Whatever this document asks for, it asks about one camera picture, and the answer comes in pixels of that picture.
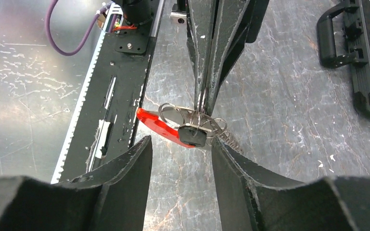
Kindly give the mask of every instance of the black plastic case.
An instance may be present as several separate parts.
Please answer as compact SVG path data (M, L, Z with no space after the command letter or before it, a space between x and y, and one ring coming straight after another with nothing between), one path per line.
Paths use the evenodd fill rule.
M337 56L332 19L341 13L347 54ZM370 0L343 0L330 8L317 22L317 38L322 66L350 65L355 109L370 119Z

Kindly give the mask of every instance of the metal bracket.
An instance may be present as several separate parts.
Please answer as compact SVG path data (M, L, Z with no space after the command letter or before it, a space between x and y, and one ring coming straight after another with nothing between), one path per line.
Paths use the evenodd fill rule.
M170 18L173 23L184 24L186 22L186 12L179 10L178 4L174 4Z

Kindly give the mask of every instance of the scratched metal surface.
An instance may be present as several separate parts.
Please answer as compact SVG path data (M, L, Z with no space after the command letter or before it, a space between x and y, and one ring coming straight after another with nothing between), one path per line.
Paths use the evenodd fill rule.
M93 33L73 57L57 54L44 33L49 2L0 0L0 174L45 181L53 174L99 35ZM52 28L60 47L70 51L78 45L101 2L59 1ZM71 17L76 13L81 17Z
M96 35L77 56L59 56L43 33L48 3L19 0L15 7L13 2L0 0L0 174L49 181ZM62 19L61 12L75 2L87 4L59 1L53 16L57 41L70 49L90 20ZM270 1L257 42L231 71L214 111L228 121L248 158L296 180L370 175L370 122L351 105L348 69L325 70L317 60L315 24L334 3ZM150 110L165 102L193 106L185 28L170 23L172 4L168 0L165 6L146 91L144 107ZM96 8L90 2L76 11L91 17ZM138 137L146 134L153 135L140 125ZM221 230L210 153L157 136L153 144L144 230Z
M370 175L370 122L352 107L349 69L326 70L318 63L316 22L336 3L271 0L258 40L230 72L213 113L228 121L248 158L295 180ZM146 109L165 102L192 107L185 27L170 23L172 4L161 23ZM140 126L137 135L146 134L153 133ZM153 144L144 230L221 230L210 152L156 136Z

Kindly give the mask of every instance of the black frame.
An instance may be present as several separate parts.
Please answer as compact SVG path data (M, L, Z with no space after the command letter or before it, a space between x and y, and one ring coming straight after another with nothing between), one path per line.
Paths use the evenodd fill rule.
M150 1L152 14L156 16L153 21L139 26L138 30L122 31L118 35L106 34L59 182L86 173L97 139L99 120L111 125L102 150L104 156L101 160L97 159L94 168L120 156L134 145L138 127L136 111L144 101L160 24L158 15L162 15L163 4L164 0ZM127 47L128 42L134 46L132 50L135 52L122 49ZM137 47L146 47L146 50L136 52ZM111 86L110 80L114 77L116 82ZM113 97L105 109L109 92L113 92Z
M194 108L211 116L220 86L245 43L256 41L269 0L212 0L211 4L177 0L179 9L184 2L187 46L195 76Z

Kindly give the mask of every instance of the black handle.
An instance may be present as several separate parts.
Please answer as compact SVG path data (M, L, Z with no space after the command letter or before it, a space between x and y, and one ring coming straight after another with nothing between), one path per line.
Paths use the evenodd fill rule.
M318 39L318 53L320 63L324 67L337 68L339 66L350 63L346 60L346 55L337 57L334 39L334 27L332 19L341 14L346 9L346 1L342 1L338 5L327 10L317 22L317 39Z

